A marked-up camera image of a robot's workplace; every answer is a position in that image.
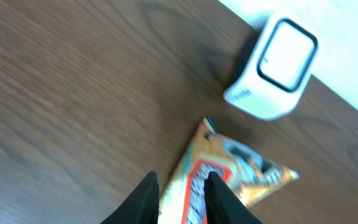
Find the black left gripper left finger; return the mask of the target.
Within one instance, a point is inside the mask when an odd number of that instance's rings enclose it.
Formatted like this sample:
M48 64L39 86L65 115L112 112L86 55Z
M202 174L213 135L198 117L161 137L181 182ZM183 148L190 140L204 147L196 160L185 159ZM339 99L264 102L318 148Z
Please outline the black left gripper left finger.
M149 172L101 224L157 224L159 184L157 173Z

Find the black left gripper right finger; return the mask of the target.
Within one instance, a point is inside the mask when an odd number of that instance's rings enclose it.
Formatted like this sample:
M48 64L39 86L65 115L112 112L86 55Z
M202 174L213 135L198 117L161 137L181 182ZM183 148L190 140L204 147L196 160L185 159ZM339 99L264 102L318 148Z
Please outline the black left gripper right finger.
M204 200L208 224L262 224L216 172L204 181Z

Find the yellow orange snack bag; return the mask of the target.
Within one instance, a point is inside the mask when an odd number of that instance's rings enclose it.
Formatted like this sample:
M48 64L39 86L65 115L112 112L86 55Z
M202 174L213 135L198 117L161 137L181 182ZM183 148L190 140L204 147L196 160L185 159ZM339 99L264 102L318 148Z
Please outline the yellow orange snack bag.
M158 224L206 223L204 181L210 172L216 172L245 207L299 178L296 171L219 134L205 116L160 198Z

